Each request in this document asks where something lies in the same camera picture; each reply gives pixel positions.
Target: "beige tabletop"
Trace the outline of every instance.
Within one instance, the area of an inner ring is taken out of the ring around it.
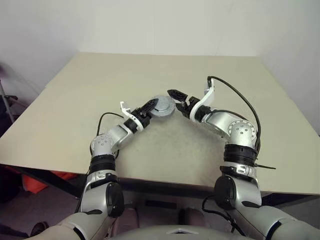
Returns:
[[[258,168],[262,191],[320,193],[320,140],[296,105],[256,57],[79,53],[0,139],[0,163],[84,174],[89,144],[104,112],[134,109],[177,89],[202,98],[207,76],[223,78],[255,107],[261,121]],[[215,83],[211,105],[254,116],[229,88]],[[120,123],[105,116],[101,131]],[[150,125],[120,151],[120,177],[213,186],[224,141],[176,111]]]

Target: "floor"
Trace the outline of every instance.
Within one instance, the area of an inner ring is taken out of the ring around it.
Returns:
[[[202,200],[189,197],[144,194],[131,191],[124,192],[126,204],[136,206],[141,227],[151,225],[178,224],[178,213],[181,208],[200,209]],[[146,200],[176,203],[176,209],[145,206]],[[59,223],[71,215],[78,200],[68,193],[54,187],[47,187],[38,194],[21,191],[17,197],[0,205],[0,223],[15,230],[29,234],[37,222],[46,221],[50,226]],[[216,208],[209,202],[207,208]],[[320,228],[320,199],[310,197],[305,202],[295,202],[279,206],[283,211]],[[229,232],[231,227],[220,216],[205,213],[208,227]]]

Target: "red object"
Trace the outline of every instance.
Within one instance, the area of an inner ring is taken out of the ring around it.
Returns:
[[[62,172],[62,171],[51,171],[51,172],[64,180],[73,179],[77,176],[76,173],[70,173],[70,172]],[[37,194],[41,190],[48,187],[48,185],[26,175],[22,175],[22,184],[23,184],[23,188],[26,191],[30,191],[34,194]]]

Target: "white wall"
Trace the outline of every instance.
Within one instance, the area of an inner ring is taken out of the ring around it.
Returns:
[[[77,51],[261,56],[320,133],[318,0],[1,0],[8,94],[31,103]]]

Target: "gray disc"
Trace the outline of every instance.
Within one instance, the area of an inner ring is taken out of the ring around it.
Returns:
[[[158,103],[150,112],[152,117],[164,118],[175,112],[176,103],[170,96],[155,96],[153,99],[158,99]]]

